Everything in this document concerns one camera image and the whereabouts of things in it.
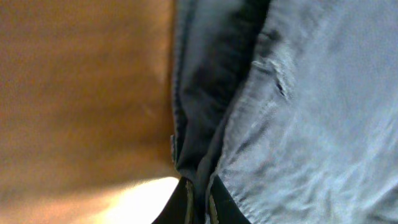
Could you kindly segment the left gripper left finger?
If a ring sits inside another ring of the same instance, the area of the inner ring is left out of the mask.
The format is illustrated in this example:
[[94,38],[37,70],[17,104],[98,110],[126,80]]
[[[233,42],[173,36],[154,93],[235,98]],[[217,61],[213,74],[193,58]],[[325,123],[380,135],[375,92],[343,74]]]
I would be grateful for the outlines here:
[[193,224],[193,185],[182,177],[164,209],[152,224]]

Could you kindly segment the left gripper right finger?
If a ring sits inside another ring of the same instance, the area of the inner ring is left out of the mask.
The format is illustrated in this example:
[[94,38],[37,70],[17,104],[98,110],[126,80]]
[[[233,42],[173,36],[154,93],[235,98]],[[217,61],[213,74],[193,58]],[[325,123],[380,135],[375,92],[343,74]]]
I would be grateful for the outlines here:
[[213,180],[208,205],[211,224],[251,224],[218,176]]

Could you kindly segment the dark blue shorts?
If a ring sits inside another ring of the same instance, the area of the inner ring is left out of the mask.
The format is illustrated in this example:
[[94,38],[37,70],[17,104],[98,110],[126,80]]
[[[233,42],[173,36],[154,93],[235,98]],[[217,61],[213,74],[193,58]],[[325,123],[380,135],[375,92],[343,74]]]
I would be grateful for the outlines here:
[[396,1],[179,1],[173,78],[193,223],[397,222]]

